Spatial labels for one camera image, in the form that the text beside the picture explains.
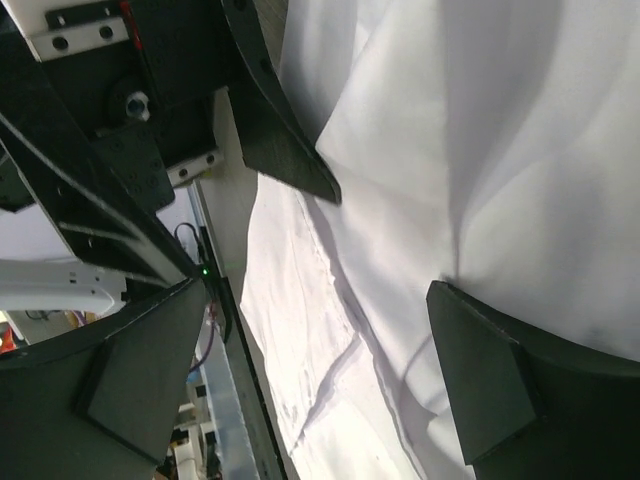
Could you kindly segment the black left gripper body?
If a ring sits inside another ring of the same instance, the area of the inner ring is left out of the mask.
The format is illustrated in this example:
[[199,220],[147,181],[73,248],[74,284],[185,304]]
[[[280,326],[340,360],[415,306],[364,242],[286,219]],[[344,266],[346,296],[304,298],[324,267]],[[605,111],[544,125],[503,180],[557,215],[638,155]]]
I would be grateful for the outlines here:
[[216,1],[5,1],[1,208],[38,205],[83,262],[171,285],[196,269],[158,212],[211,163],[233,73]]

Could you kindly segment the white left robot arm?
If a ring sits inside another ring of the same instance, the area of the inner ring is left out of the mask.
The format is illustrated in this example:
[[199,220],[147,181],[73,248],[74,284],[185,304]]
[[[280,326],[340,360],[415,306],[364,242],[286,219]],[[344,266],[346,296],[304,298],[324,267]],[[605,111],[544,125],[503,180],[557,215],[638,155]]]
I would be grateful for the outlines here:
[[248,168],[340,202],[273,70],[253,2],[2,3],[1,208],[40,207],[73,254],[3,261],[3,309],[108,315],[199,275],[157,212],[221,160],[220,90]]

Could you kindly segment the white long sleeve shirt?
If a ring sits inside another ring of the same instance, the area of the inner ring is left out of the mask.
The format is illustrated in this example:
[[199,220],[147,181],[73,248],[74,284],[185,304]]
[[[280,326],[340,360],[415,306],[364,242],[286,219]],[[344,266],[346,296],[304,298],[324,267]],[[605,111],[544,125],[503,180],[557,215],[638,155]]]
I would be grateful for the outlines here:
[[292,1],[280,80],[342,189],[260,177],[242,312],[300,479],[469,479],[425,298],[639,356],[639,5]]

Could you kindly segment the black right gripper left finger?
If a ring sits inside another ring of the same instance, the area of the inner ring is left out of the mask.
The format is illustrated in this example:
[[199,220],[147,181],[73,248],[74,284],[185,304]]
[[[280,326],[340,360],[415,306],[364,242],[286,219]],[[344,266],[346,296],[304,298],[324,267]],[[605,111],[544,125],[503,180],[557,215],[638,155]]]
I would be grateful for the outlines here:
[[164,462],[208,294],[186,280],[1,357],[4,479],[150,479]]

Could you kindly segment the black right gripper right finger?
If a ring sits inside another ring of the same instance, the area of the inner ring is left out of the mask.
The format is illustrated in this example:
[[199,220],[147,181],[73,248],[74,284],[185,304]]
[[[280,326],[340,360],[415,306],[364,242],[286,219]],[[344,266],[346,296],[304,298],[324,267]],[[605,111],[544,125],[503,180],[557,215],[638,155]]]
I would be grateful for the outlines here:
[[639,365],[443,281],[427,310],[464,462],[479,479],[636,479]]

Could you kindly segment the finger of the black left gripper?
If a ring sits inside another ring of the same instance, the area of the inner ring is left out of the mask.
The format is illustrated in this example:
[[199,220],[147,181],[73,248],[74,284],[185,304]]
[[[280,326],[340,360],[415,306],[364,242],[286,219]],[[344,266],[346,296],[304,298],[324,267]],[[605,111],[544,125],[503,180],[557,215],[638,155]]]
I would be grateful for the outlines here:
[[228,95],[245,165],[333,204],[341,188],[301,128],[273,68],[252,1],[221,3],[241,58]]

